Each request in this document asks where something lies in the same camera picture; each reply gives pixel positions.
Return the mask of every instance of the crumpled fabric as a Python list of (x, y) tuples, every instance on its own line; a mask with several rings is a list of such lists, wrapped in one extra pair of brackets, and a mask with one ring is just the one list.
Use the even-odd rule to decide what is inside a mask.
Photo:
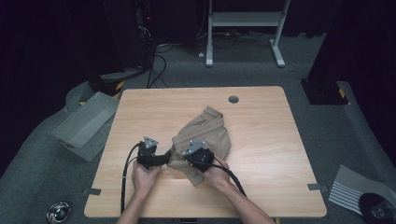
[(177, 136), (172, 138), (172, 156), (168, 167), (183, 172), (190, 182), (197, 186), (205, 178), (200, 171), (184, 161), (182, 152), (189, 147), (190, 140), (205, 141), (204, 148), (209, 148), (217, 157), (224, 159), (231, 148), (231, 140), (224, 127), (223, 115), (208, 106), (204, 113), (184, 126)]

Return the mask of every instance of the human hand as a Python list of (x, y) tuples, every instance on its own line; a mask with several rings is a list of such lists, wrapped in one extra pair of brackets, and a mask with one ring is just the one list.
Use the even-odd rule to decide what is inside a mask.
[(146, 168), (134, 161), (134, 171), (132, 173), (132, 181), (134, 182), (134, 192), (147, 194), (152, 189), (157, 180), (157, 175), (161, 171), (161, 166), (156, 166), (153, 170)]
[[(230, 169), (227, 161), (224, 161), (218, 157), (215, 156), (215, 159), (213, 160), (213, 164), (217, 166), (224, 166), (227, 169)], [(223, 170), (221, 170), (218, 167), (210, 167), (203, 173), (206, 182), (215, 187), (216, 189), (221, 189), (223, 187), (226, 187), (231, 184), (230, 181), (230, 176), (225, 173)]]

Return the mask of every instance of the table top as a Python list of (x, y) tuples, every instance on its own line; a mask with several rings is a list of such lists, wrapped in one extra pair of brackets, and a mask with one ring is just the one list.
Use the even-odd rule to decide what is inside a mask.
[[(232, 104), (235, 95), (239, 102)], [(123, 92), (92, 184), (87, 217), (118, 217), (122, 170), (130, 149), (144, 136), (159, 141), (157, 155), (172, 137), (211, 106), (224, 115), (232, 147), (226, 161), (247, 196), (270, 217), (323, 217), (326, 207), (288, 100), (280, 87), (126, 90)], [(133, 194), (129, 166), (126, 203)], [(163, 167), (141, 217), (238, 217), (228, 201), (203, 183), (194, 187), (178, 170)]]

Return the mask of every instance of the gray container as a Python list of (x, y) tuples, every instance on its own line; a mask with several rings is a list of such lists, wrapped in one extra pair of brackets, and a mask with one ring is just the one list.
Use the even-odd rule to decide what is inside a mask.
[(52, 135), (86, 161), (105, 147), (120, 100), (97, 92), (65, 120)]

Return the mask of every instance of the striped object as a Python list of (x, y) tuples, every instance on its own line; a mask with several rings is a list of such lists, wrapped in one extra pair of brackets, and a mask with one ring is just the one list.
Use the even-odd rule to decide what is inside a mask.
[(364, 193), (378, 194), (396, 205), (396, 194), (388, 186), (367, 179), (341, 165), (332, 185), (329, 201), (361, 215), (359, 199)]

